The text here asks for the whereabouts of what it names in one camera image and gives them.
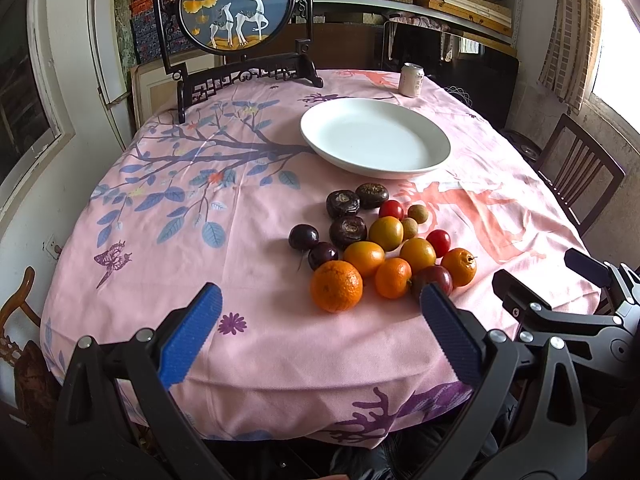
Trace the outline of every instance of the cherry tomato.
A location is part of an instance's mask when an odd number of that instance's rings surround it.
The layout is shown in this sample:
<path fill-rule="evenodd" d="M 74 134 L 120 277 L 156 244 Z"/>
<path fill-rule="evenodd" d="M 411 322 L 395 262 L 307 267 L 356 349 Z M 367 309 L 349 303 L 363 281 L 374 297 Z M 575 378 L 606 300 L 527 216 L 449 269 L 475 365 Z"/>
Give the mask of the cherry tomato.
<path fill-rule="evenodd" d="M 402 220 L 402 218 L 404 218 L 402 204 L 399 203 L 398 200 L 387 200 L 380 206 L 380 211 L 378 212 L 378 218 L 382 218 L 383 216 L 393 216 L 398 220 Z"/>
<path fill-rule="evenodd" d="M 451 237 L 449 236 L 449 233 L 442 229 L 431 231 L 427 236 L 427 241 L 435 249 L 436 258 L 443 257 L 451 248 Z"/>
<path fill-rule="evenodd" d="M 476 275 L 476 258 L 466 249 L 450 250 L 442 257 L 440 265 L 449 271 L 453 286 L 465 286 Z"/>

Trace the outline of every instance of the window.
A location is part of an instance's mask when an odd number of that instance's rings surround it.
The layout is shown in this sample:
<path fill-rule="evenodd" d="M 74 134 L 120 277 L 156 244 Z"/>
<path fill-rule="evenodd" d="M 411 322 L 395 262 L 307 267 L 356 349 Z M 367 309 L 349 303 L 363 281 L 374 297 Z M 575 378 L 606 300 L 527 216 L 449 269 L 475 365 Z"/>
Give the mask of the window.
<path fill-rule="evenodd" d="M 0 208 L 53 142 L 31 68 L 27 0 L 0 16 Z"/>
<path fill-rule="evenodd" d="M 640 31 L 622 0 L 602 0 L 600 45 L 593 94 L 640 132 Z"/>

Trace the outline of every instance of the carved wooden chair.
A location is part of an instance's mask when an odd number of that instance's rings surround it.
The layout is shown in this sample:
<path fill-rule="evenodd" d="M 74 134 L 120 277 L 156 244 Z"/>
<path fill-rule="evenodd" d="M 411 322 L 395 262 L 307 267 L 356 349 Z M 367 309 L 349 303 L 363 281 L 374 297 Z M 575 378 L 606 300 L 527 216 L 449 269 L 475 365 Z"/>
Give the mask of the carved wooden chair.
<path fill-rule="evenodd" d="M 558 146 L 561 135 L 565 130 L 569 130 L 574 134 L 575 140 L 558 175 L 553 181 L 550 181 L 540 170 Z M 591 211 L 587 213 L 584 220 L 579 221 L 572 211 L 572 206 L 603 168 L 609 171 L 611 181 Z M 542 150 L 540 158 L 536 164 L 533 165 L 533 169 L 536 170 L 540 178 L 549 186 L 549 189 L 556 196 L 560 207 L 562 207 L 569 220 L 575 225 L 580 236 L 585 234 L 589 227 L 593 225 L 625 177 L 625 172 L 612 156 L 607 153 L 607 150 L 566 114 L 562 114 L 562 117 L 560 117 L 556 129 Z"/>
<path fill-rule="evenodd" d="M 4 326 L 12 313 L 21 309 L 29 319 L 40 326 L 40 317 L 27 303 L 27 296 L 33 286 L 35 271 L 27 267 L 18 290 L 0 309 L 0 358 L 14 368 L 16 410 L 3 403 L 11 415 L 25 421 L 36 434 L 41 446 L 51 450 L 56 404 L 60 394 L 60 385 L 47 369 L 40 348 L 28 341 L 21 349 L 5 333 Z"/>

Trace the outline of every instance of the yellow fruit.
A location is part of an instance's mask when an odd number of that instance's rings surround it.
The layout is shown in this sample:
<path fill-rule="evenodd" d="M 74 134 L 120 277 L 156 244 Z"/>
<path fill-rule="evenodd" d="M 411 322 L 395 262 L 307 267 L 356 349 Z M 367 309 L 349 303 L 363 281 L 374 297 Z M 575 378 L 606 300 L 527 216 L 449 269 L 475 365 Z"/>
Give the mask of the yellow fruit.
<path fill-rule="evenodd" d="M 393 216 L 378 218 L 369 229 L 369 240 L 377 243 L 387 253 L 400 246 L 403 236 L 402 223 Z"/>
<path fill-rule="evenodd" d="M 402 228 L 404 229 L 404 236 L 402 237 L 403 240 L 410 240 L 418 234 L 418 222 L 413 218 L 403 218 Z"/>
<path fill-rule="evenodd" d="M 373 242 L 356 242 L 345 249 L 342 259 L 354 266 L 363 278 L 368 278 L 385 261 L 385 251 Z"/>
<path fill-rule="evenodd" d="M 424 238 L 407 240 L 400 249 L 400 257 L 409 262 L 414 274 L 436 263 L 436 251 Z"/>
<path fill-rule="evenodd" d="M 406 215 L 413 218 L 418 224 L 424 224 L 429 217 L 429 211 L 422 204 L 414 204 L 407 210 Z"/>
<path fill-rule="evenodd" d="M 362 278 L 350 263 L 330 261 L 316 269 L 311 277 L 309 292 L 314 303 L 323 310 L 349 310 L 362 297 Z"/>

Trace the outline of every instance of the table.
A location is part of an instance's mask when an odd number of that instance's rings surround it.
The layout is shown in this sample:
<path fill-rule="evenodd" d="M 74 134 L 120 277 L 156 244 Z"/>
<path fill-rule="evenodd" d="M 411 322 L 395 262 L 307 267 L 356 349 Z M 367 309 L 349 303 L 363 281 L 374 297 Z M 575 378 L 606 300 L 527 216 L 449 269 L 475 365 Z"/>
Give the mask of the table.
<path fill-rule="evenodd" d="M 407 205 L 424 203 L 424 235 L 447 230 L 478 258 L 474 281 L 451 298 L 486 328 L 513 336 L 491 290 L 512 272 L 552 306 L 591 313 L 593 285 L 566 269 L 585 251 L 550 191 L 507 140 L 425 79 L 420 98 L 397 94 L 398 74 L 323 71 L 324 88 L 254 78 L 188 110 L 148 120 L 92 193 L 60 257 L 41 343 L 62 380 L 75 342 L 126 340 L 186 306 L 205 282 L 223 292 L 223 316 L 185 381 L 171 393 L 204 438 L 310 435 L 374 447 L 388 431 L 430 420 L 466 400 L 410 296 L 389 301 L 366 282 L 338 315 L 313 305 L 311 270 L 287 243 L 295 224 L 328 239 L 327 194 L 370 181 L 312 152 L 302 114 L 337 97 L 384 99 L 416 110 L 449 136 L 450 159 L 413 182 L 383 182 Z M 375 214 L 364 218 L 370 225 Z M 130 384 L 127 411 L 144 423 Z"/>

